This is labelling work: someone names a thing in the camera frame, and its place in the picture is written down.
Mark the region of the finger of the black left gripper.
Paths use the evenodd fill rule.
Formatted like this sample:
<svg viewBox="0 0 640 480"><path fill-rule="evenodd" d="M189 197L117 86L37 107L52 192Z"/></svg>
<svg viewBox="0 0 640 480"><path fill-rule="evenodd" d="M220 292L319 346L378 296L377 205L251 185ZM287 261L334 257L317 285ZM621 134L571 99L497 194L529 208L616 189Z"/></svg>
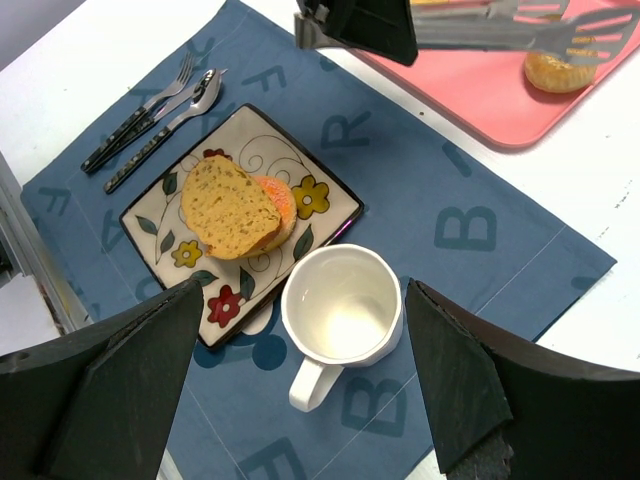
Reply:
<svg viewBox="0 0 640 480"><path fill-rule="evenodd" d="M310 0L298 5L296 46L300 49L357 49L405 66L418 56L408 1Z"/></svg>

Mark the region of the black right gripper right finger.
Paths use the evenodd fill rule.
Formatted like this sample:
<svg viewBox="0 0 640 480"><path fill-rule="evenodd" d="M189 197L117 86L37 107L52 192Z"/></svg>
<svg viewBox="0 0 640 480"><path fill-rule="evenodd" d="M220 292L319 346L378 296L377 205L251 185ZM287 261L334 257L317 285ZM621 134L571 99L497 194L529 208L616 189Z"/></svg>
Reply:
<svg viewBox="0 0 640 480"><path fill-rule="evenodd" d="M639 376L537 345L411 280L406 312L449 479L635 479Z"/></svg>

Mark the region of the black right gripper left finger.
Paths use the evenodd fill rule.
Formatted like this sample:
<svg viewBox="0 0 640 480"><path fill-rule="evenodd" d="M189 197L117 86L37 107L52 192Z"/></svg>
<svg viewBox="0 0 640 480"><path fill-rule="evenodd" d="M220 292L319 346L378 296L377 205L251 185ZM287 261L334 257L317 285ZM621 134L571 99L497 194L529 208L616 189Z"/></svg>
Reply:
<svg viewBox="0 0 640 480"><path fill-rule="evenodd" d="M153 479L202 317L196 280L1 358L4 479Z"/></svg>

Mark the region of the round golden bun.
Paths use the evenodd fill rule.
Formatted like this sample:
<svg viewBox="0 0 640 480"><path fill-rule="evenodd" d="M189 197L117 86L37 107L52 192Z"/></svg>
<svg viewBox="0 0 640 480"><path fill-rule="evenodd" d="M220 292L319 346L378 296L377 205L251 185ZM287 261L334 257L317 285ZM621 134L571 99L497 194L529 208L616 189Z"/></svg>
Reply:
<svg viewBox="0 0 640 480"><path fill-rule="evenodd" d="M590 85L597 66L571 65L550 55L528 53L523 70L526 79L535 88L547 93L565 94Z"/></svg>

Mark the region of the metal serving tongs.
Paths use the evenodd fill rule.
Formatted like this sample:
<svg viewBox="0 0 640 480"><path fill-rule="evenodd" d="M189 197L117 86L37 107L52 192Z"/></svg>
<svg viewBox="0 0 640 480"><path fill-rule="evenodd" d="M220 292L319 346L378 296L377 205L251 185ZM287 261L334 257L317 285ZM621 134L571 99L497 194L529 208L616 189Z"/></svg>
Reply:
<svg viewBox="0 0 640 480"><path fill-rule="evenodd" d="M534 52L572 65L613 60L639 23L637 6L593 10L560 21L518 21L513 4L452 5L420 9L410 5L418 53L421 50Z"/></svg>

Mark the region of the orange sugared donut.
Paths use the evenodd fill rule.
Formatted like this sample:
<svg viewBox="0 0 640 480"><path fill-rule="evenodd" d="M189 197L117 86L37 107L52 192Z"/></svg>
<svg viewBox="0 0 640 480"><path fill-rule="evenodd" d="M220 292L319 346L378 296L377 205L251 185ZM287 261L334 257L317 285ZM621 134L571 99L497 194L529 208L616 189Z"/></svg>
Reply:
<svg viewBox="0 0 640 480"><path fill-rule="evenodd" d="M292 234L297 220L296 199L291 188L284 181L270 176L256 176L255 180L277 207L281 221L278 229L256 244L248 256L268 253L282 245Z"/></svg>

